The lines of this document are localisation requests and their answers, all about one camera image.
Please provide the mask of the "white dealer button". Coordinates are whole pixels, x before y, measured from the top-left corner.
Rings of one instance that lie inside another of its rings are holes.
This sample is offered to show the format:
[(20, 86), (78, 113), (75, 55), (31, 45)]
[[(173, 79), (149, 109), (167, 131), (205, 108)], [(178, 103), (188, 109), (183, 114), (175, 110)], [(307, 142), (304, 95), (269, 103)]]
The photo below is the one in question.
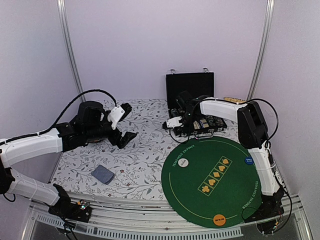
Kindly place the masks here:
[(186, 158), (181, 158), (178, 160), (178, 165), (182, 168), (185, 168), (189, 165), (189, 161)]

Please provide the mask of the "blue grey cloth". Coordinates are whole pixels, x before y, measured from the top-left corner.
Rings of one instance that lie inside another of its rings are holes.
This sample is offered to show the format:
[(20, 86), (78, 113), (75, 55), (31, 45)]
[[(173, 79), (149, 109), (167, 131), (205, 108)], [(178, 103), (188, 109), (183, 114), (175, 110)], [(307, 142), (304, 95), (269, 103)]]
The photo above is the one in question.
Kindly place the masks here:
[(105, 185), (108, 185), (115, 177), (112, 171), (100, 164), (90, 174)]

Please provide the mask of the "blue small blind button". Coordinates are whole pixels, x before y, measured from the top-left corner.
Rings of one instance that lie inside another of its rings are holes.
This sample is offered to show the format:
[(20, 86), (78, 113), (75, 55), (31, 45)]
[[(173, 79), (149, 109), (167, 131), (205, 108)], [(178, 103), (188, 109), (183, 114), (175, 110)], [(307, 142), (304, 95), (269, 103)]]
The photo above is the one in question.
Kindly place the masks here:
[(247, 165), (253, 165), (253, 164), (254, 164), (253, 158), (252, 158), (251, 156), (245, 157), (244, 162), (245, 162)]

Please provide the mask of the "orange big blind button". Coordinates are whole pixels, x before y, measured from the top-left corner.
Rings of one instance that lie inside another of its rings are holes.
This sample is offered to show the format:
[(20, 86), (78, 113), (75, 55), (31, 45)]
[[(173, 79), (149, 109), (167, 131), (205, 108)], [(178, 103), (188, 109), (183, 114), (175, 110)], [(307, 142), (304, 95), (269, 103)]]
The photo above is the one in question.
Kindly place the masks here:
[(213, 223), (218, 227), (224, 226), (226, 224), (226, 222), (227, 222), (227, 219), (222, 214), (216, 214), (213, 217)]

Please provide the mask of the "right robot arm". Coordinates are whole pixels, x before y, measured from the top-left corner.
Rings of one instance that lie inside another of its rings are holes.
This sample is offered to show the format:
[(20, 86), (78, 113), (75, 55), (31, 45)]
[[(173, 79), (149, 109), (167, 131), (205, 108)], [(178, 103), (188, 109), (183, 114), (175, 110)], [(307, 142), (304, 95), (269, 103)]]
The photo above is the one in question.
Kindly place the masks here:
[(282, 198), (285, 190), (271, 154), (271, 138), (259, 101), (253, 98), (244, 102), (232, 102), (206, 95), (190, 99), (187, 91), (180, 93), (176, 102), (184, 109), (183, 116), (171, 117), (163, 123), (165, 129), (186, 127), (191, 131), (196, 115), (214, 116), (237, 124), (238, 141), (248, 150), (255, 164), (261, 183), (261, 194), (268, 198), (259, 206), (262, 218), (269, 218), (278, 210), (278, 203), (272, 198)]

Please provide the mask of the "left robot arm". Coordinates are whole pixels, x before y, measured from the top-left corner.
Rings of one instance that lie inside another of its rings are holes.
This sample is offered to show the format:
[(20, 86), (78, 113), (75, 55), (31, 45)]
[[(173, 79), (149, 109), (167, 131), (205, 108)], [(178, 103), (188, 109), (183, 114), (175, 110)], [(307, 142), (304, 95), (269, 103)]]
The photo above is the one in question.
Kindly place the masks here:
[(61, 186), (27, 177), (12, 169), (12, 165), (46, 154), (68, 152), (103, 140), (122, 149), (136, 137), (136, 133), (122, 133), (117, 128), (117, 124), (131, 111), (129, 103), (104, 110), (101, 103), (86, 101), (79, 105), (77, 115), (70, 122), (54, 124), (51, 130), (43, 133), (12, 141), (3, 140), (0, 144), (0, 193), (16, 194), (46, 203), (54, 206), (63, 217), (70, 217), (75, 211), (74, 205)]

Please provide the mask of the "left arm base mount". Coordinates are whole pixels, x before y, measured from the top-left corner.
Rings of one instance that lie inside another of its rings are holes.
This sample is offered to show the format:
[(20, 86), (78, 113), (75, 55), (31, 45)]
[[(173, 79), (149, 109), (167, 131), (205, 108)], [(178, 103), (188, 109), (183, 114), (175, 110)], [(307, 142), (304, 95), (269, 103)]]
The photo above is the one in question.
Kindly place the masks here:
[(76, 203), (71, 202), (71, 198), (62, 186), (53, 184), (58, 191), (59, 199), (55, 205), (49, 206), (48, 213), (79, 222), (88, 223), (91, 217), (92, 208), (87, 200), (79, 200)]

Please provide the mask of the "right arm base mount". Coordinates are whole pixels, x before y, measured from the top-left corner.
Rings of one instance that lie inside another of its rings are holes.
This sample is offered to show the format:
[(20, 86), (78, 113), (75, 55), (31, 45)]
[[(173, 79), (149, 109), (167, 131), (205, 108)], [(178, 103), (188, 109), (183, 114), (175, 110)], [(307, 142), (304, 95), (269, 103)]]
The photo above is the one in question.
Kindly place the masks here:
[[(250, 223), (276, 216), (281, 217), (285, 212), (281, 202), (284, 194), (285, 190), (282, 187), (273, 195), (261, 194), (260, 206), (258, 208), (245, 207), (241, 212), (241, 218), (245, 223)], [(261, 234), (270, 235), (277, 230), (278, 225), (279, 220), (273, 220), (271, 222), (258, 223), (256, 227)]]

